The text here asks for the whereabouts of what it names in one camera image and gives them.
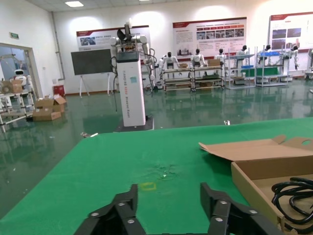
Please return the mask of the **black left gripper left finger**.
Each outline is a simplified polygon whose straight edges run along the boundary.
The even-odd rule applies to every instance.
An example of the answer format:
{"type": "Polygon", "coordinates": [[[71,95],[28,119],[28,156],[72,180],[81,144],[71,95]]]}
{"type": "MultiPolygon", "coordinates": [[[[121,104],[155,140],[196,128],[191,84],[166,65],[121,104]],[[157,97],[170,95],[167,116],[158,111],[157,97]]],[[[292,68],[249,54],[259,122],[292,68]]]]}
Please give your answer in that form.
{"type": "Polygon", "coordinates": [[[136,217],[138,185],[116,194],[113,200],[88,214],[74,235],[145,235],[136,217]]]}

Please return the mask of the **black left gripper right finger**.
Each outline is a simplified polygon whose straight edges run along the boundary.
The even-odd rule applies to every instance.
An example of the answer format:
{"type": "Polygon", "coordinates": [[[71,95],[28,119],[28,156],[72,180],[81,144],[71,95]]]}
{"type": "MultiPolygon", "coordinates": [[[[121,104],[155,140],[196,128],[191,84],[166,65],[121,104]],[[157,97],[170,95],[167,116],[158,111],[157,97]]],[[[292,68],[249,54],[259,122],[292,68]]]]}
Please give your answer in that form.
{"type": "Polygon", "coordinates": [[[235,202],[223,191],[200,183],[201,206],[210,222],[209,235],[280,235],[282,232],[256,209],[235,202]]]}

